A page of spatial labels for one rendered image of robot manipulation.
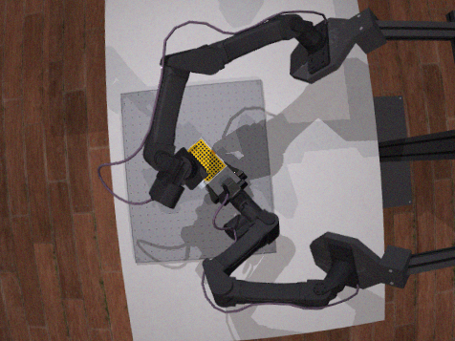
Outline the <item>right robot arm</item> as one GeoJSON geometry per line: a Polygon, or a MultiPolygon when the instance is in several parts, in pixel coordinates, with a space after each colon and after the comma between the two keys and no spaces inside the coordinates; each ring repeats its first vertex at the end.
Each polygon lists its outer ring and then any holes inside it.
{"type": "Polygon", "coordinates": [[[142,152],[144,160],[159,171],[149,191],[154,201],[174,209],[184,192],[182,180],[189,179],[195,171],[191,159],[174,157],[176,125],[189,74],[215,75],[240,56],[295,38],[307,49],[308,72],[312,75],[331,62],[328,24],[322,20],[314,25],[320,33],[313,24],[295,13],[281,14],[227,39],[165,56],[152,126],[142,152]]]}

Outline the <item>yellow perforated plate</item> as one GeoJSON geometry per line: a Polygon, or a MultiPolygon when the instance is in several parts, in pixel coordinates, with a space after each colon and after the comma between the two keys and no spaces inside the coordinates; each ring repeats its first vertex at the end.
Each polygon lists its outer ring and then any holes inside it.
{"type": "Polygon", "coordinates": [[[201,139],[187,151],[206,169],[208,176],[205,181],[210,181],[224,167],[220,159],[211,152],[210,148],[201,139]]]}

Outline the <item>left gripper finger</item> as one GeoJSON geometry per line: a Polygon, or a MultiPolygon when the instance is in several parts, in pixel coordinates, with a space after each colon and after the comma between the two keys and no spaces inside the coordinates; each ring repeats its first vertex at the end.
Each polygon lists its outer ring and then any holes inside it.
{"type": "Polygon", "coordinates": [[[216,197],[218,197],[218,195],[212,190],[212,188],[208,184],[206,184],[206,187],[207,187],[209,196],[210,196],[211,200],[213,201],[216,197]],[[214,194],[211,190],[214,192],[214,194]]]}
{"type": "Polygon", "coordinates": [[[239,178],[244,175],[245,173],[237,168],[234,168],[232,166],[230,166],[229,164],[227,164],[225,161],[224,163],[227,165],[227,167],[235,174],[237,175],[239,178]]]}

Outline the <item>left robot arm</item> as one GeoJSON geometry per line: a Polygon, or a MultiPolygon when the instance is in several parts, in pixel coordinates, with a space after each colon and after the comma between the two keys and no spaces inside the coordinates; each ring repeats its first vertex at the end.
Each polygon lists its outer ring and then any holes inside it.
{"type": "Polygon", "coordinates": [[[217,306],[228,308],[236,307],[236,304],[268,303],[321,308],[335,299],[345,286],[359,287],[352,248],[333,241],[328,243],[332,267],[324,280],[308,279],[307,282],[286,284],[248,282],[229,277],[247,258],[261,247],[270,245],[280,233],[278,216],[262,210],[255,201],[244,203],[241,214],[244,216],[238,214],[223,226],[234,227],[225,232],[232,240],[235,237],[239,240],[211,261],[205,258],[202,262],[217,306]]]}

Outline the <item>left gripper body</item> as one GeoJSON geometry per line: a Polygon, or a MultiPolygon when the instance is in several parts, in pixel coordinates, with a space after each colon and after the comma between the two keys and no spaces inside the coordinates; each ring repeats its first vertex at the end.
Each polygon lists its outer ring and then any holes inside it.
{"type": "MultiPolygon", "coordinates": [[[[229,201],[227,201],[224,206],[230,202],[241,213],[241,210],[244,208],[244,203],[249,204],[250,202],[253,202],[253,199],[244,191],[244,188],[248,186],[247,182],[245,181],[246,178],[246,174],[240,177],[241,180],[237,182],[239,186],[234,181],[232,181],[227,186],[229,192],[229,201]]],[[[220,204],[222,204],[226,199],[226,196],[227,195],[224,190],[218,197],[213,200],[213,202],[216,204],[220,202],[220,204]]]]}

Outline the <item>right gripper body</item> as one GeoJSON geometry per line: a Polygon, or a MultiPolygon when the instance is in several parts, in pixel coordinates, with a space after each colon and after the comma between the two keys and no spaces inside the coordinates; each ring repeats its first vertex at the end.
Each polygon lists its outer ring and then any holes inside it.
{"type": "Polygon", "coordinates": [[[191,159],[193,161],[194,166],[195,166],[195,171],[194,171],[193,175],[187,180],[182,180],[182,182],[181,182],[182,186],[186,185],[190,190],[193,190],[201,181],[203,181],[208,176],[208,173],[207,173],[206,169],[184,147],[182,147],[174,155],[174,157],[175,158],[176,157],[189,158],[189,159],[191,159]]]}

